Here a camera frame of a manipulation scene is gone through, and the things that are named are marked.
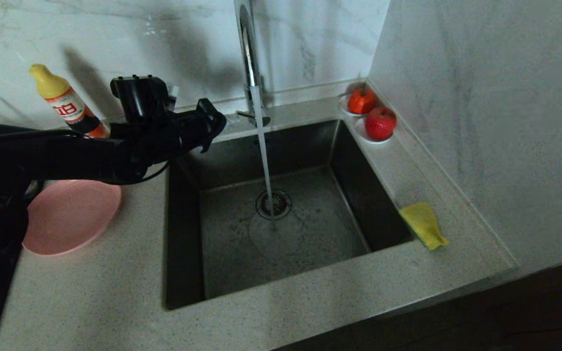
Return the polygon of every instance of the faucet handle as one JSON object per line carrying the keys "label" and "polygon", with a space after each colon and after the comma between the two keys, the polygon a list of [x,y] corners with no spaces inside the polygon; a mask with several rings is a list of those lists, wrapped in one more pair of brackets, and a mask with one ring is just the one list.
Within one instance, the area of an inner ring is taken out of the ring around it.
{"label": "faucet handle", "polygon": [[[237,114],[238,116],[242,116],[242,117],[249,118],[250,121],[253,122],[253,123],[255,123],[255,121],[256,121],[256,118],[255,118],[255,115],[254,115],[254,114],[251,114],[251,113],[248,113],[248,112],[245,112],[245,111],[236,111],[236,114]],[[264,127],[265,127],[265,126],[268,126],[268,123],[270,123],[270,120],[271,120],[271,119],[272,119],[272,118],[270,118],[270,117],[268,117],[268,116],[263,116],[263,118],[261,119],[261,120],[263,121],[263,126],[264,126]]]}

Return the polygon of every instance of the running water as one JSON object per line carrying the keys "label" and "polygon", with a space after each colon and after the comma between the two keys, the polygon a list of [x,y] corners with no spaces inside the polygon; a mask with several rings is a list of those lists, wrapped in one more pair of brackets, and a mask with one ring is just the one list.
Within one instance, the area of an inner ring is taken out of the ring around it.
{"label": "running water", "polygon": [[268,191],[268,204],[270,217],[275,220],[275,209],[272,200],[272,188],[270,187],[270,173],[268,172],[268,154],[266,153],[266,140],[263,138],[263,110],[261,106],[261,92],[258,86],[250,87],[250,95],[255,108],[255,121],[257,123],[257,137],[259,138],[259,151],[261,151],[261,162],[263,163],[263,176],[266,178],[266,191]]}

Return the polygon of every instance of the drain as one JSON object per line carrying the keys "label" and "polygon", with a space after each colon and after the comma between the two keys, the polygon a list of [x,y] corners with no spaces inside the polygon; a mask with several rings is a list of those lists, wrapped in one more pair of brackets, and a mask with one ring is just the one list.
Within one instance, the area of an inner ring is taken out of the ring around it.
{"label": "drain", "polygon": [[272,219],[272,211],[274,211],[275,219],[285,217],[292,207],[290,197],[283,191],[272,189],[272,208],[268,201],[268,192],[264,191],[257,197],[256,208],[257,213],[266,219]]}

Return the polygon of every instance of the yellow sponge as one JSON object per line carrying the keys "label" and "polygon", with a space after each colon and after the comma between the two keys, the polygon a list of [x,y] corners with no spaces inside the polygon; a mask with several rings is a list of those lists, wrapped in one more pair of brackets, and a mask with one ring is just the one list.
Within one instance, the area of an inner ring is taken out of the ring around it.
{"label": "yellow sponge", "polygon": [[426,202],[418,202],[407,206],[400,210],[400,215],[429,250],[449,244],[448,240],[442,237],[440,233],[437,216]]}

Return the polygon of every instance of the marble wall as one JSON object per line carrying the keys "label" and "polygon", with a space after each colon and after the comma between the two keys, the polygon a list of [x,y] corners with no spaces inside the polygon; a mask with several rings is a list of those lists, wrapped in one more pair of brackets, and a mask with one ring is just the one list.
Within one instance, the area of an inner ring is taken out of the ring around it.
{"label": "marble wall", "polygon": [[[267,91],[365,77],[387,0],[254,0]],[[232,0],[0,0],[0,122],[62,126],[27,69],[46,64],[100,116],[120,114],[108,84],[153,74],[180,105],[243,96]]]}
{"label": "marble wall", "polygon": [[562,262],[562,0],[392,0],[369,77],[521,272]]}

